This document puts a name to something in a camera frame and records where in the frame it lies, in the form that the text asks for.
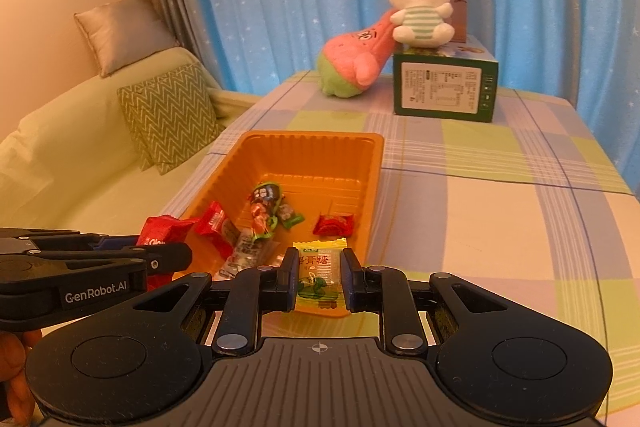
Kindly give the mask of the person left hand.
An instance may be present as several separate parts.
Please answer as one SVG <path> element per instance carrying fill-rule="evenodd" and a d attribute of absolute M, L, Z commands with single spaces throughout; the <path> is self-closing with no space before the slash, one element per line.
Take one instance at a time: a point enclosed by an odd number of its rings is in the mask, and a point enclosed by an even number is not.
<path fill-rule="evenodd" d="M 2 332 L 0 341 L 1 420 L 19 426 L 32 420 L 35 400 L 29 390 L 25 364 L 28 351 L 42 338 L 40 329 L 26 333 Z"/>

